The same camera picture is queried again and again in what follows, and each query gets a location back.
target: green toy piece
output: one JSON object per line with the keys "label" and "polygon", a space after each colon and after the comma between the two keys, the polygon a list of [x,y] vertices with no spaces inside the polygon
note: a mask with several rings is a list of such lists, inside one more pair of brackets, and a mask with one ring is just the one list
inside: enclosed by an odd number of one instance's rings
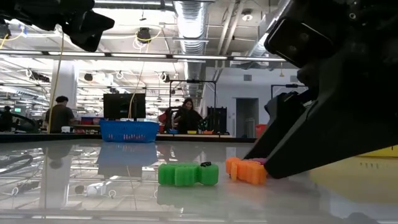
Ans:
{"label": "green toy piece", "polygon": [[216,185],[218,183],[218,166],[210,162],[162,164],[159,166],[158,182],[161,185],[177,187],[193,186],[195,183]]}

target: computer monitor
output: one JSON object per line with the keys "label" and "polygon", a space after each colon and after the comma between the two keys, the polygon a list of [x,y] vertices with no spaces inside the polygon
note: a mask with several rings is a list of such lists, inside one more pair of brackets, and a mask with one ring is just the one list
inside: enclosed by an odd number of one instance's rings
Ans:
{"label": "computer monitor", "polygon": [[[104,118],[127,118],[133,94],[104,94]],[[145,93],[136,93],[131,104],[131,118],[146,118]]]}

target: blue plastic basket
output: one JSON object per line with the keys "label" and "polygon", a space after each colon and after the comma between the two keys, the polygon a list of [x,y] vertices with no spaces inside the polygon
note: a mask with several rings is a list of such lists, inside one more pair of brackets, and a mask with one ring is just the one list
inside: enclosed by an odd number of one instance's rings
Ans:
{"label": "blue plastic basket", "polygon": [[100,121],[102,139],[107,142],[154,142],[159,124],[146,121]]}

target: orange block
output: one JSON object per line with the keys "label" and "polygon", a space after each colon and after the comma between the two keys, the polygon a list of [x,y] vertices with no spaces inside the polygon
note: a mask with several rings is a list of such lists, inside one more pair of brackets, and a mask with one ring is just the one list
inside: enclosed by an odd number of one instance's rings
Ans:
{"label": "orange block", "polygon": [[232,165],[232,162],[234,162],[234,161],[240,161],[240,158],[230,157],[227,160],[225,160],[225,172],[229,175],[231,174],[231,165]]}
{"label": "orange block", "polygon": [[226,160],[226,172],[232,180],[241,180],[250,184],[265,184],[267,172],[256,161],[242,161],[235,157]]}

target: man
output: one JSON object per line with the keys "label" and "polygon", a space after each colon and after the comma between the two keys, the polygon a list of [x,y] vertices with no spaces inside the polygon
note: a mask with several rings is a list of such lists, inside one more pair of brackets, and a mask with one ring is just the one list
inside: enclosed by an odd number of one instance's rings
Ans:
{"label": "man", "polygon": [[0,131],[11,131],[12,127],[12,114],[10,112],[11,107],[5,106],[4,112],[0,117]]}
{"label": "man", "polygon": [[[55,101],[57,105],[52,108],[50,133],[61,133],[63,126],[69,126],[75,121],[75,116],[72,110],[67,107],[69,99],[66,96],[58,96]],[[47,124],[49,124],[50,120],[50,110],[45,114],[45,122]]]}

